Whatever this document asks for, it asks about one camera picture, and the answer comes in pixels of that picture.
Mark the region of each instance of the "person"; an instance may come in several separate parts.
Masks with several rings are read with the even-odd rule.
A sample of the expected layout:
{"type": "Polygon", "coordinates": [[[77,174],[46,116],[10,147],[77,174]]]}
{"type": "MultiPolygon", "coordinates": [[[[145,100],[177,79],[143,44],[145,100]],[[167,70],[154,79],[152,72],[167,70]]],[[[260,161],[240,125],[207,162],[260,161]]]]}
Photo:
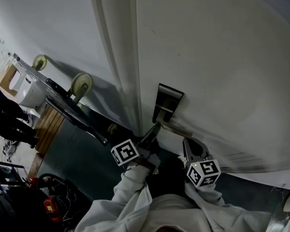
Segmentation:
{"type": "Polygon", "coordinates": [[[36,131],[17,118],[32,124],[31,116],[0,90],[0,136],[11,141],[28,143],[34,148],[38,142],[38,138],[34,137],[36,131]]]}
{"type": "Polygon", "coordinates": [[[96,200],[75,232],[263,232],[266,212],[226,205],[215,184],[195,188],[185,182],[183,163],[173,160],[164,172],[150,174],[130,162],[111,201],[96,200]]]}

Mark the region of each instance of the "white cloth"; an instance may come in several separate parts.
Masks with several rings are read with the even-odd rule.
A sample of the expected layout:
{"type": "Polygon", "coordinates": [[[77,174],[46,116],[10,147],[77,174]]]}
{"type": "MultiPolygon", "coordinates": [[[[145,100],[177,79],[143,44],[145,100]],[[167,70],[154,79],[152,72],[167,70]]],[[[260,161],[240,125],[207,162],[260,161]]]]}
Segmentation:
{"type": "Polygon", "coordinates": [[[152,200],[140,232],[155,232],[161,227],[171,227],[181,232],[211,231],[204,212],[195,203],[175,194],[152,200]]]}
{"type": "MultiPolygon", "coordinates": [[[[76,232],[141,232],[142,229],[146,229],[146,224],[151,226],[148,223],[148,216],[151,216],[152,208],[159,207],[159,202],[152,203],[149,188],[145,182],[149,172],[149,169],[139,165],[122,174],[121,182],[114,188],[113,199],[94,201],[76,227],[76,232]]],[[[203,215],[214,232],[263,232],[266,230],[270,221],[269,213],[250,212],[239,207],[225,205],[221,193],[215,191],[214,188],[215,185],[209,185],[196,189],[192,183],[185,184],[186,194],[201,209],[201,211],[196,211],[192,208],[195,215],[194,221],[200,223],[200,229],[203,231],[197,231],[194,228],[191,228],[191,231],[208,232],[203,215]]],[[[172,207],[179,205],[176,202],[174,206],[173,199],[169,199],[169,202],[170,209],[167,208],[166,200],[160,203],[164,212],[171,213],[172,207]]],[[[182,219],[183,222],[188,223],[187,219],[184,217],[182,219]]]]}

